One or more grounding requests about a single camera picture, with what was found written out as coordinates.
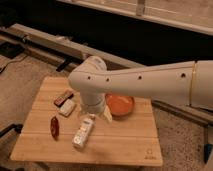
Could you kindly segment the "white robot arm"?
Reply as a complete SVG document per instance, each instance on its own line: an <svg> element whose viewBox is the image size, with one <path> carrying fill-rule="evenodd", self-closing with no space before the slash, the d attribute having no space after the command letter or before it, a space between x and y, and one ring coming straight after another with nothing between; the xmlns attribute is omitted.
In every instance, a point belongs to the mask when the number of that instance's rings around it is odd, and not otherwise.
<svg viewBox="0 0 213 171"><path fill-rule="evenodd" d="M105 94L213 110L213 60L108 70L100 57L90 56L70 73L68 81L80 93L82 109L91 114L104 112Z"/></svg>

